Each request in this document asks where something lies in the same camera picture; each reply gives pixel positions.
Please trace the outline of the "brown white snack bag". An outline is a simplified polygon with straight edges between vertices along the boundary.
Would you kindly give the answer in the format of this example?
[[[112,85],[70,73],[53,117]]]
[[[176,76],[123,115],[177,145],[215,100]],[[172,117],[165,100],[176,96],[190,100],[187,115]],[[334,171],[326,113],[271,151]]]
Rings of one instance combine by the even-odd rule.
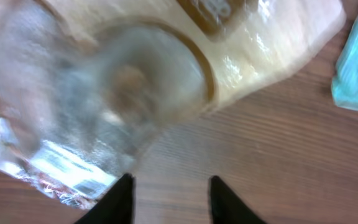
[[[91,209],[163,129],[286,79],[338,0],[0,0],[0,171]]]

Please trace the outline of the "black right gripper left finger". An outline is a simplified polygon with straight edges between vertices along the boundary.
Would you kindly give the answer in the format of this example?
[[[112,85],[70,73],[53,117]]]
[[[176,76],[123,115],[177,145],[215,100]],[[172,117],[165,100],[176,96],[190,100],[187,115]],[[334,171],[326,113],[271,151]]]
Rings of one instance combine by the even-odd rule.
[[[135,178],[124,174],[75,224],[133,224],[134,214]]]

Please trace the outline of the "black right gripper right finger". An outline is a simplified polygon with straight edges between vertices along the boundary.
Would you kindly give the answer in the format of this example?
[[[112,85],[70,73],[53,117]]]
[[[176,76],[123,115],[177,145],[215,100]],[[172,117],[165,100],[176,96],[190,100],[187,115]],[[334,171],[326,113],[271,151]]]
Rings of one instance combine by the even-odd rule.
[[[219,176],[209,179],[212,224],[266,224]]]

